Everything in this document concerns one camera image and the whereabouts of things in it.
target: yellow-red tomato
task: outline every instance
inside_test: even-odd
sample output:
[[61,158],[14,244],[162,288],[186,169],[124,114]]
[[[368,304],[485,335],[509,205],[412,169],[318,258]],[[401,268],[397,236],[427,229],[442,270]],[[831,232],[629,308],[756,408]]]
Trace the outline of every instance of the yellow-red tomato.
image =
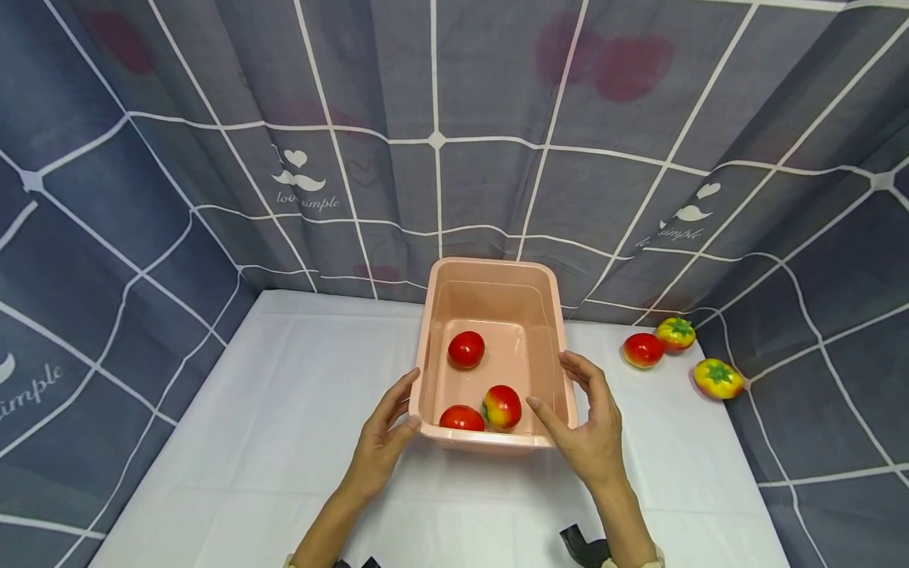
[[497,384],[486,391],[480,413],[493,429],[507,432],[521,421],[521,397],[512,387]]
[[656,327],[654,335],[670,352],[684,351],[694,343],[694,328],[691,322],[681,317],[664,319]]
[[692,371],[694,384],[710,398],[735,398],[744,389],[744,378],[719,359],[704,359]]

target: white table surface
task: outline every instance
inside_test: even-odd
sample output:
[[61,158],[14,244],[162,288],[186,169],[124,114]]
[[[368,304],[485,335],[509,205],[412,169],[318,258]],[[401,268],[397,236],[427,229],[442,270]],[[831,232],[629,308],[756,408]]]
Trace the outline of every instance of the white table surface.
[[[140,484],[92,568],[279,568],[340,481],[382,392],[414,366],[423,306],[265,292]],[[606,371],[624,453],[670,568],[786,567],[721,404],[687,371],[696,344],[648,372],[618,346],[640,331],[567,323]],[[578,389],[581,420],[584,394]],[[447,452],[418,437],[348,544],[355,568],[566,568],[559,531],[602,528],[555,451]]]

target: wrist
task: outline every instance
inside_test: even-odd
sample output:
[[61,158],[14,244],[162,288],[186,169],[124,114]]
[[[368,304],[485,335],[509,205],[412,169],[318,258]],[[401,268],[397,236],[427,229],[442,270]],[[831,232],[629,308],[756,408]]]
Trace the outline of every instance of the wrist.
[[328,498],[328,502],[343,513],[359,515],[372,501],[369,497],[344,483]]
[[596,506],[607,510],[625,508],[629,502],[637,502],[637,494],[627,476],[604,480],[587,485]]

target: red tomato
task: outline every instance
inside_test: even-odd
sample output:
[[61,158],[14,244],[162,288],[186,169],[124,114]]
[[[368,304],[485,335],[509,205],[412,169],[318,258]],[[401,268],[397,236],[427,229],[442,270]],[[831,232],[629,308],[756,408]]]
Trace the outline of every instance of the red tomato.
[[465,404],[449,406],[448,410],[442,413],[442,418],[439,418],[439,425],[455,430],[476,430],[477,432],[485,430],[483,416]]
[[511,430],[521,421],[521,397],[512,387],[497,384],[486,391],[480,410],[495,430]]
[[448,344],[448,356],[454,366],[462,369],[473,369],[480,364],[486,343],[477,332],[461,332]]
[[625,360],[641,369],[649,369],[663,358],[663,344],[653,334],[634,334],[625,340],[622,355]]

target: tomato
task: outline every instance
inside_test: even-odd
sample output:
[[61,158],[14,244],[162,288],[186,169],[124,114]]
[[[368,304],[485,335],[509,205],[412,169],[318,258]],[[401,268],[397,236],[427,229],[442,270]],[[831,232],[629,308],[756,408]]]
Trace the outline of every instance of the tomato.
[[442,417],[439,418],[439,425],[443,428],[475,430],[477,432],[482,432],[486,429],[483,423],[483,416],[466,404],[449,406],[448,410],[443,412]]
[[480,364],[486,343],[477,332],[461,332],[448,344],[448,356],[456,367],[473,369]]
[[495,430],[511,430],[521,421],[521,397],[512,387],[497,384],[486,391],[480,412]]
[[622,355],[639,369],[649,369],[663,358],[664,347],[653,334],[634,334],[625,340]]
[[664,319],[654,332],[670,353],[680,353],[694,344],[694,328],[691,322],[681,317]]
[[735,398],[744,389],[744,378],[719,359],[704,359],[691,372],[694,384],[710,398]]

